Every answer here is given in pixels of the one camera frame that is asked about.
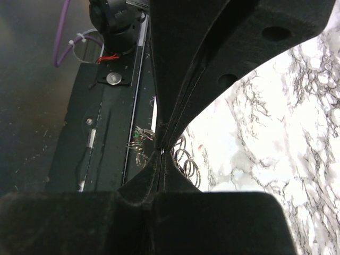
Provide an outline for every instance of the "cable tie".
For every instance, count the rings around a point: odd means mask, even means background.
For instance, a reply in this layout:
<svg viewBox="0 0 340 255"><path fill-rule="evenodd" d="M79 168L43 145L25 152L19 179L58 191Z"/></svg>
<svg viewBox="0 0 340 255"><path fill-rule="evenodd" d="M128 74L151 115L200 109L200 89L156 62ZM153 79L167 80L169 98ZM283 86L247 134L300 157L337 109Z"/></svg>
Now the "cable tie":
<svg viewBox="0 0 340 255"><path fill-rule="evenodd" d="M72 46L74 47L74 46L75 46L74 41L73 41L73 40L70 40L70 41L69 41L69 45L72 45Z"/></svg>
<svg viewBox="0 0 340 255"><path fill-rule="evenodd" d="M86 43L86 38L85 38L85 36L82 34L82 33L77 33L76 34L77 36L80 36L82 39L81 39L81 41L83 42L83 43Z"/></svg>

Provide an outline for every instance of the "black plastic part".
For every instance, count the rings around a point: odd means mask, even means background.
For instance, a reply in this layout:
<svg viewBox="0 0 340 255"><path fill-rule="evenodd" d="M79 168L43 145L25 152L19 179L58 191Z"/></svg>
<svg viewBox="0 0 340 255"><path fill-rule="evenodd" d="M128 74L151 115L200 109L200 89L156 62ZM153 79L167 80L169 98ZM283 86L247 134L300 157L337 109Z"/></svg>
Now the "black plastic part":
<svg viewBox="0 0 340 255"><path fill-rule="evenodd" d="M161 159L159 192L200 192L175 165L170 152L165 152Z"/></svg>
<svg viewBox="0 0 340 255"><path fill-rule="evenodd" d="M296 254L265 193L159 193L133 204L103 192L2 197L0 253Z"/></svg>
<svg viewBox="0 0 340 255"><path fill-rule="evenodd" d="M155 150L146 166L132 180L118 189L118 193L133 205L151 202L157 192L161 153Z"/></svg>
<svg viewBox="0 0 340 255"><path fill-rule="evenodd" d="M102 34L109 54L131 51L135 17L135 11L128 9L125 0L90 1L91 22Z"/></svg>
<svg viewBox="0 0 340 255"><path fill-rule="evenodd" d="M151 0L156 148L171 149L236 80L320 34L333 6L334 0Z"/></svg>
<svg viewBox="0 0 340 255"><path fill-rule="evenodd" d="M163 193L151 210L153 254L296 254L265 193Z"/></svg>

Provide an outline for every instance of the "red wire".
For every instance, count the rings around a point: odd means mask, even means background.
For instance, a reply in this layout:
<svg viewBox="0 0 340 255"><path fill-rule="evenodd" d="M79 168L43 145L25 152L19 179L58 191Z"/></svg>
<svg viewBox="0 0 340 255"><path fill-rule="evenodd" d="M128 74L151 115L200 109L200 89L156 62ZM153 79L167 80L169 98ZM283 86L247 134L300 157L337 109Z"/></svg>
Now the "red wire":
<svg viewBox="0 0 340 255"><path fill-rule="evenodd" d="M111 56L111 57L100 57L100 58L97 60L97 63L99 64L101 61L117 60L117 59L119 59L119 56L117 56L117 54L114 54L114 55Z"/></svg>

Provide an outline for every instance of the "white wire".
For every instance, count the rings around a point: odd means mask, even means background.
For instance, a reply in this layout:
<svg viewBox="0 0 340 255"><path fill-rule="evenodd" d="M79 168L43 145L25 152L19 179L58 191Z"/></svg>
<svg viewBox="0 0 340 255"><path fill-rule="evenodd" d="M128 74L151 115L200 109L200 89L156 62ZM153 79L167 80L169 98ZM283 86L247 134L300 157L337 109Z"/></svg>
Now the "white wire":
<svg viewBox="0 0 340 255"><path fill-rule="evenodd" d="M89 29L89 30L85 31L84 33L77 33L76 35L82 37L83 39L82 39L81 41L82 41L83 43L85 43L85 42L86 42L86 39L85 39L84 36L85 36L85 35L88 35L89 33L92 33L92 32L97 32L97 29ZM75 46L75 45L74 45L73 40L70 40L70 41L69 41L69 44L73 45L73 47L72 47L73 55L75 56L76 59L78 59L78 61L79 61L80 63L86 63L86 64L93 64L93 63L94 63L94 62L87 62L87 61L84 61L84 60L78 58L78 56L76 55L76 53L75 53L75 51L74 51L74 46ZM103 49L104 49L104 45L103 45L103 48L101 49L100 56L103 54Z"/></svg>

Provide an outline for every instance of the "wire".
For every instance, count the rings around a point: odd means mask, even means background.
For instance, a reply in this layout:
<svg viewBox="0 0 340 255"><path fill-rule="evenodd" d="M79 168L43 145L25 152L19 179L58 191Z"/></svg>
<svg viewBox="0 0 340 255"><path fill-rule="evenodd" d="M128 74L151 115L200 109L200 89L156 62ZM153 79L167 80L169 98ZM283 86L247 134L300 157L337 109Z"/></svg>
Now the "wire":
<svg viewBox="0 0 340 255"><path fill-rule="evenodd" d="M117 54L114 54L113 56L110 56L110 57L100 57L100 58L97 60L97 64L99 64L101 61L117 60L117 59L119 59L119 56L117 56Z"/></svg>
<svg viewBox="0 0 340 255"><path fill-rule="evenodd" d="M77 33L77 35L79 35L79 36L85 36L85 35L88 35L89 33L93 33L93 32L98 32L98 30L97 30L97 29L89 29L89 30L87 30L87 31L85 31L85 32L83 32L83 33ZM72 45L73 45L73 47L72 47L73 55L74 55L74 57L75 57L79 62L81 62L81 63L87 63L87 64L93 64L93 62L88 62L88 61L84 61L84 60L80 59L80 57L78 57L77 54L76 54L76 52L75 52L75 44L73 43Z"/></svg>
<svg viewBox="0 0 340 255"><path fill-rule="evenodd" d="M132 149L134 152L136 152L136 164L142 168L146 166L148 161L148 157L143 153L143 142L146 139L153 140L154 138L154 131L141 129L137 126L134 132L133 141L127 144L129 149ZM181 135L175 147L172 149L176 166L188 180L190 180L197 188L199 188L201 185L201 174L198 165L195 163L189 152L186 151L185 147L186 139L184 135ZM182 166L180 161L183 159L184 155L187 157L187 159L184 161Z"/></svg>
<svg viewBox="0 0 340 255"><path fill-rule="evenodd" d="M75 44L79 43L82 41L84 38L88 40L94 41L96 44L98 44L100 47L103 46L103 43L96 38L92 36L78 36L74 39L73 45L68 45L64 53L59 57L59 48L60 48L60 43L61 43L61 38L63 35L63 30L64 30L64 25L65 25L65 19L67 15L67 11L69 9L71 0L65 0L62 12L60 14L60 20L59 20L59 25L57 29L57 34L55 37L55 42L54 42L54 50L53 50L53 63L55 67L60 67L61 63L64 61L66 58L67 54L72 50L72 47L74 47Z"/></svg>

